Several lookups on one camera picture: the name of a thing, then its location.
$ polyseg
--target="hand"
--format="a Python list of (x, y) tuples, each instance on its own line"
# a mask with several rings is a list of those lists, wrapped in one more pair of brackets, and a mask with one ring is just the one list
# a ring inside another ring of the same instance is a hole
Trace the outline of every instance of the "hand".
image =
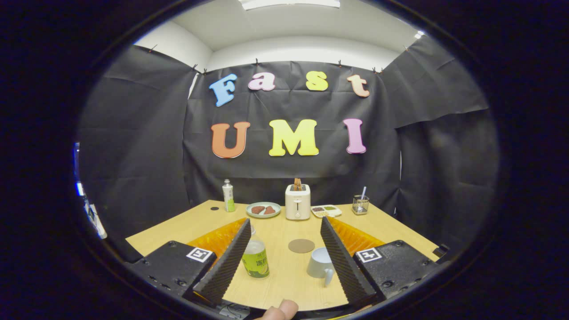
[(292, 300), (283, 300), (279, 308), (270, 307), (265, 314), (255, 320), (290, 320), (298, 311), (298, 305)]

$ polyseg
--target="yellow letter m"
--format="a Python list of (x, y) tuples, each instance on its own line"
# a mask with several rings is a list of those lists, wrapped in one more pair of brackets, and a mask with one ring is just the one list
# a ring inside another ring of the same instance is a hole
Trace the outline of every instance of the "yellow letter m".
[(292, 132), (292, 129), (285, 120), (272, 120), (269, 125), (273, 127), (273, 148), (269, 150), (269, 154), (274, 156), (285, 155), (283, 142), (290, 155), (293, 155), (300, 143), (298, 154), (300, 155), (317, 155), (318, 149), (314, 140), (314, 127), (316, 121), (304, 119)]

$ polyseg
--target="white toaster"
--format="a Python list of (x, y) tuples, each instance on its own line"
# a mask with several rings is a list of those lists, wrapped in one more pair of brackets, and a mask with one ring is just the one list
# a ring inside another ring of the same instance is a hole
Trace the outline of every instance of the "white toaster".
[(301, 184), (301, 188), (301, 191), (294, 191), (294, 184), (290, 184), (284, 192), (286, 218), (289, 220), (310, 218), (310, 188), (307, 184)]

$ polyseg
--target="plastic bottle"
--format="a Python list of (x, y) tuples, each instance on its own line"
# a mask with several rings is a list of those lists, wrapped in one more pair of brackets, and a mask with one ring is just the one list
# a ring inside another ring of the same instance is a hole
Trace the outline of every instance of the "plastic bottle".
[(265, 243), (256, 235), (253, 225), (251, 225), (251, 239), (245, 248), (242, 261), (247, 274), (253, 278), (265, 278), (269, 275)]
[(235, 202), (233, 201), (233, 186), (229, 184), (229, 179), (226, 179), (223, 185), (223, 201), (225, 202), (225, 210), (227, 212), (235, 211)]

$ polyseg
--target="pen holder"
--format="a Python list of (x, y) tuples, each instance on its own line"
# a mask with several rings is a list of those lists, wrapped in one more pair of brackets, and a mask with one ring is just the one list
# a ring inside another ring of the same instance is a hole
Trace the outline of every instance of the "pen holder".
[(368, 213), (369, 198), (361, 195), (355, 195), (353, 198), (352, 211), (356, 215), (365, 215)]

